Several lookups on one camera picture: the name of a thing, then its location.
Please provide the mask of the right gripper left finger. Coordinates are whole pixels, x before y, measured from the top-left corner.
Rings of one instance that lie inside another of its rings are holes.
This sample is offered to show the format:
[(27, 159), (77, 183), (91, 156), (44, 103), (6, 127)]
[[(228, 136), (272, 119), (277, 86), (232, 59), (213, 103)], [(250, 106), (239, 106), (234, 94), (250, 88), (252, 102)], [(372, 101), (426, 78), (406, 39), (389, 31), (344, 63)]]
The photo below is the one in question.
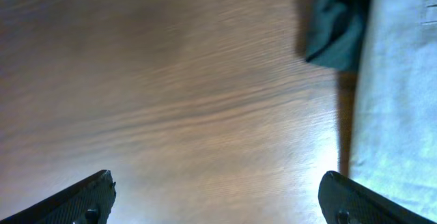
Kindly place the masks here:
[(1, 220), (1, 224), (106, 224), (115, 198), (111, 172), (100, 170)]

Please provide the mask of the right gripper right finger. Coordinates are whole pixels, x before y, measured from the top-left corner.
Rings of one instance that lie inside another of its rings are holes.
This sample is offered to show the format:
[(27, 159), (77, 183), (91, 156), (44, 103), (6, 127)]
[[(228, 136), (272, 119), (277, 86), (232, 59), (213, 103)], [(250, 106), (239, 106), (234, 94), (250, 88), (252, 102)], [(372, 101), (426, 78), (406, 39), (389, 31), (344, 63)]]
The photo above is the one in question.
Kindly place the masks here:
[(436, 224), (336, 171), (323, 175), (318, 202), (328, 224)]

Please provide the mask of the khaki shorts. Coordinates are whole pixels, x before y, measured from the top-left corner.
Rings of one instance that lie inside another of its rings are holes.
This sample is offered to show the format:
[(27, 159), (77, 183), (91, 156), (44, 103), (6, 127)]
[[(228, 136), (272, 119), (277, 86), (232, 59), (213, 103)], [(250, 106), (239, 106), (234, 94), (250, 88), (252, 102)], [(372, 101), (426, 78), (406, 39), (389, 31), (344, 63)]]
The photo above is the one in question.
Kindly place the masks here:
[(349, 176), (436, 219), (436, 0), (371, 0)]

